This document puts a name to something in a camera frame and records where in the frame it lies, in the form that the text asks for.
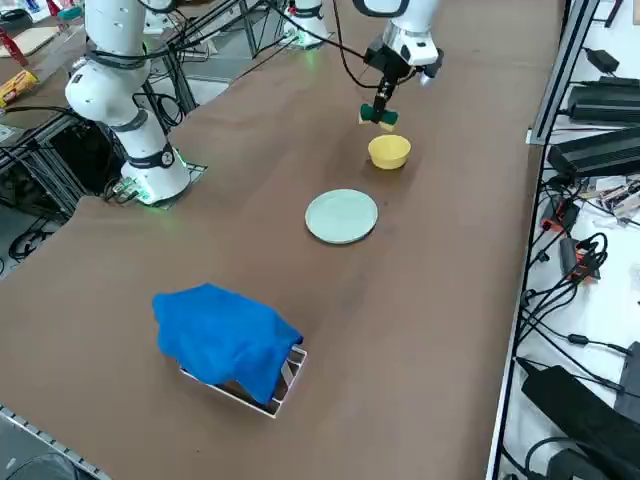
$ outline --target black power adapter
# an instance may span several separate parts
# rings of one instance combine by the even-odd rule
[[[613,58],[605,50],[591,50],[590,48],[583,47],[587,53],[587,60],[589,63],[600,70],[602,73],[613,73],[618,69],[620,62]]]

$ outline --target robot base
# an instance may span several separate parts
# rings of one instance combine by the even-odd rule
[[[114,188],[120,198],[136,194],[136,200],[153,205],[182,193],[190,183],[189,169],[174,149],[175,161],[169,168],[136,168],[130,163],[122,166],[122,180]]]
[[[287,13],[287,16],[293,19],[293,21],[300,25],[302,28],[314,33],[320,38],[327,39],[331,36],[331,34],[327,31],[327,27],[325,26],[323,19],[320,19],[318,17],[299,18],[289,12]],[[307,32],[303,32],[302,30],[298,29],[298,27],[289,22],[285,23],[284,36],[285,38],[283,38],[281,43],[286,44],[291,48],[308,49],[318,46],[322,43],[322,40],[320,40],[319,38],[309,35]]]

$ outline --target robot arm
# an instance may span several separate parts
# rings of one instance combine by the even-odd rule
[[[384,33],[365,53],[365,63],[383,73],[369,119],[378,123],[400,82],[419,73],[425,86],[440,69],[443,52],[431,37],[439,0],[353,0],[353,4],[364,15],[389,19]]]

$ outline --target floor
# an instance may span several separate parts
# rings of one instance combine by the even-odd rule
[[[273,41],[278,23],[275,15],[268,18],[264,12],[255,12],[252,23],[257,39],[264,27],[263,45]],[[212,101],[224,92],[232,79],[253,62],[246,35],[242,30],[217,35],[213,38],[213,44],[218,51],[214,58],[201,63],[196,62],[197,59],[194,58],[193,63],[187,61],[184,64],[189,85],[196,102],[200,105]],[[162,67],[158,66],[156,72],[162,74]],[[153,88],[158,93],[174,93],[169,79],[156,81]],[[9,257],[9,247],[15,238],[36,220],[37,217],[0,205],[0,280],[19,268],[19,263]],[[57,226],[49,224],[46,228],[55,230]],[[44,441],[26,433],[0,415],[0,479],[9,478],[24,462],[51,452],[54,450]],[[18,476],[15,475],[12,480],[14,479],[17,480]]]

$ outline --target white plate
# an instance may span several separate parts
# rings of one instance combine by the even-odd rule
[[[378,207],[357,190],[332,190],[317,197],[307,208],[307,228],[320,240],[335,245],[357,242],[373,230]]]

